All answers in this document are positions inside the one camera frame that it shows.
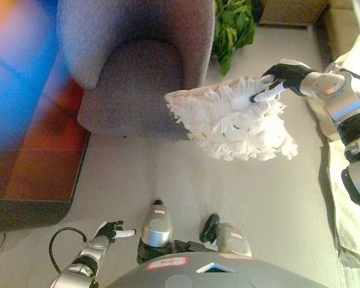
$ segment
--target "green plant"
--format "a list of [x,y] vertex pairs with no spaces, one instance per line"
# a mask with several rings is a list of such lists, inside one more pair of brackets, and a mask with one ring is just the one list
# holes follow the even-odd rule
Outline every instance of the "green plant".
[[215,0],[216,24],[212,55],[221,65],[221,73],[230,69],[233,51],[252,44],[254,19],[250,0]]

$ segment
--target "floor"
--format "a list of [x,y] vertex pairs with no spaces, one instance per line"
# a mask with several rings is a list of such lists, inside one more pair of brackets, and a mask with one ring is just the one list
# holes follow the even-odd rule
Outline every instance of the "floor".
[[[254,44],[234,56],[225,79],[259,77],[281,58],[323,68],[310,29],[258,28]],[[211,63],[205,85],[222,79]],[[51,227],[7,233],[0,252],[0,287],[47,287],[56,276],[47,252],[55,231],[71,226],[91,236],[103,220],[125,220],[125,227],[139,230],[157,198],[172,213],[175,239],[197,241],[209,214],[217,212],[243,231],[254,257],[340,287],[327,217],[331,206],[319,182],[324,144],[303,99],[285,92],[281,100],[287,105],[282,118],[299,145],[291,161],[280,156],[267,162],[225,162],[186,141],[93,134],[66,218]],[[137,265],[138,241],[137,235],[111,246],[98,276],[102,287]],[[61,234],[54,247],[58,265],[67,265],[80,247],[79,236]]]

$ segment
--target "wire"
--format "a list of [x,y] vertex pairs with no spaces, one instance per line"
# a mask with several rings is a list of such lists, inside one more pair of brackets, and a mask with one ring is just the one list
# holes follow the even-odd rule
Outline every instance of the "wire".
[[60,234],[61,232],[63,231],[66,231],[66,230],[71,230],[71,231],[75,231],[77,232],[78,234],[82,235],[83,236],[83,242],[86,242],[86,236],[83,232],[81,232],[79,229],[76,229],[76,228],[72,228],[72,227],[65,227],[65,228],[62,228],[60,230],[58,230],[53,236],[52,238],[50,239],[50,242],[49,242],[49,257],[50,257],[50,260],[52,262],[52,265],[53,267],[55,267],[56,271],[58,273],[61,272],[59,266],[56,264],[56,261],[55,261],[55,258],[53,257],[53,252],[52,252],[52,246],[53,246],[53,241],[55,240],[56,236],[58,234]]
[[2,241],[1,241],[1,244],[0,244],[0,249],[1,249],[1,247],[3,246],[6,237],[7,237],[7,234],[4,233],[4,234],[2,235]]

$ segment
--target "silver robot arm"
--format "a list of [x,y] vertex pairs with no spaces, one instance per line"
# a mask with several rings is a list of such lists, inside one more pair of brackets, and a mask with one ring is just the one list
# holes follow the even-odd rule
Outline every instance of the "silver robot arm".
[[54,279],[50,288],[98,288],[96,276],[101,268],[109,245],[115,238],[133,236],[135,230],[123,230],[122,221],[104,222],[95,237],[88,241],[83,250]]
[[330,73],[319,73],[300,62],[274,65],[264,75],[275,76],[275,82],[251,101],[275,97],[283,89],[323,100],[350,162],[341,174],[344,186],[352,201],[360,206],[360,89],[355,85],[360,76],[336,65],[331,68]]

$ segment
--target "gray armchair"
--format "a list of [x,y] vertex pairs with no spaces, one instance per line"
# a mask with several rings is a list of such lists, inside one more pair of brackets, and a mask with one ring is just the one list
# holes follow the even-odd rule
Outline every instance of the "gray armchair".
[[94,133],[185,139],[164,94],[201,85],[214,0],[60,0],[58,37]]

